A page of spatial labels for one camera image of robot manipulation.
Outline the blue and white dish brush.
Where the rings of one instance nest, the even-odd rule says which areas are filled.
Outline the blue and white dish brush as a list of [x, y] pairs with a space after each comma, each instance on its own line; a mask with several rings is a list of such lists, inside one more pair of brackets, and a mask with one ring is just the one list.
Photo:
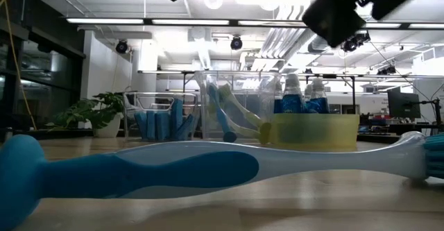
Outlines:
[[180, 198], [325, 170], [444, 179], [444, 134], [407, 132], [394, 144], [361, 152], [188, 141], [52, 162], [34, 137], [15, 135], [0, 148], [0, 231], [21, 225], [43, 198]]
[[237, 140], [237, 135], [231, 131], [225, 112], [220, 106], [218, 89], [214, 84], [210, 83], [207, 87], [207, 93], [210, 96], [211, 102], [214, 104], [216, 119], [223, 131], [223, 141], [228, 143], [235, 142]]

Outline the overhead light bar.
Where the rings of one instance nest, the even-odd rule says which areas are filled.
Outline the overhead light bar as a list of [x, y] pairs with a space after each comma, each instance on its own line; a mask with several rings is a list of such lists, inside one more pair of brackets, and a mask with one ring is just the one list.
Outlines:
[[[106, 26], [232, 26], [260, 28], [307, 28], [302, 21], [291, 20], [261, 20], [261, 19], [169, 19], [169, 18], [75, 18], [68, 17], [70, 24], [106, 25]], [[412, 31], [444, 30], [444, 23], [433, 22], [366, 22], [365, 29], [397, 29]]]

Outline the clear plastic storage bin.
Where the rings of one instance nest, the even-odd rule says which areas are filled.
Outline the clear plastic storage bin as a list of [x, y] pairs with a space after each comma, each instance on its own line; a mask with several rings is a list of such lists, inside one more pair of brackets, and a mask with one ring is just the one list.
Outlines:
[[[275, 84], [280, 82], [277, 76], [265, 76], [262, 79], [247, 78], [246, 76], [235, 76], [233, 83], [229, 76], [216, 75], [201, 75], [196, 81], [200, 87], [200, 103], [201, 103], [201, 124], [203, 139], [223, 142], [223, 131], [216, 119], [216, 110], [214, 104], [210, 100], [207, 93], [207, 87], [210, 83], [214, 84], [216, 88], [220, 88], [225, 84], [230, 86], [230, 89], [236, 99], [247, 110], [255, 113], [262, 121], [272, 122], [274, 111], [274, 93]], [[256, 130], [256, 127], [249, 123], [241, 111], [231, 102], [219, 94], [219, 103], [222, 110], [240, 126]], [[258, 142], [258, 139], [245, 137], [240, 134], [237, 135], [235, 142], [244, 142], [247, 139]]]

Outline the black computer monitor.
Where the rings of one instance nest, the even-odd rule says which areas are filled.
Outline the black computer monitor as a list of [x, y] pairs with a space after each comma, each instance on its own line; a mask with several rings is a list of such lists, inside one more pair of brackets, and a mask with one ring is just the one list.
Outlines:
[[420, 101], [414, 93], [403, 93], [400, 88], [390, 89], [388, 95], [388, 111], [392, 118], [419, 119]]

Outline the yellow plastic bin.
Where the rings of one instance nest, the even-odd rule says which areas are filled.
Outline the yellow plastic bin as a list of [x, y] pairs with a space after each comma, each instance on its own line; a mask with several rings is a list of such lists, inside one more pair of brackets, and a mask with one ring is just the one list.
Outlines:
[[349, 152], [357, 149], [356, 114], [276, 114], [270, 145], [293, 151]]

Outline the green leafy plant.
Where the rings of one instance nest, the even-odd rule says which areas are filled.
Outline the green leafy plant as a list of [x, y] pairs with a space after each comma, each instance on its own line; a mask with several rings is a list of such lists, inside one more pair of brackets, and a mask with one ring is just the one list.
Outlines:
[[73, 123], [90, 122], [93, 129], [102, 129], [124, 110], [123, 94], [105, 92], [92, 99], [81, 99], [46, 124], [50, 128], [68, 128]]

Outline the white plant pot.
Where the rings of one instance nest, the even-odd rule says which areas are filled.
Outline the white plant pot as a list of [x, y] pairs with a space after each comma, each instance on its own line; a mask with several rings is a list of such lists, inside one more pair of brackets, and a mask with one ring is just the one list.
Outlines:
[[115, 138], [119, 132], [122, 117], [122, 113], [117, 113], [107, 126], [100, 129], [94, 129], [94, 136], [98, 138]]

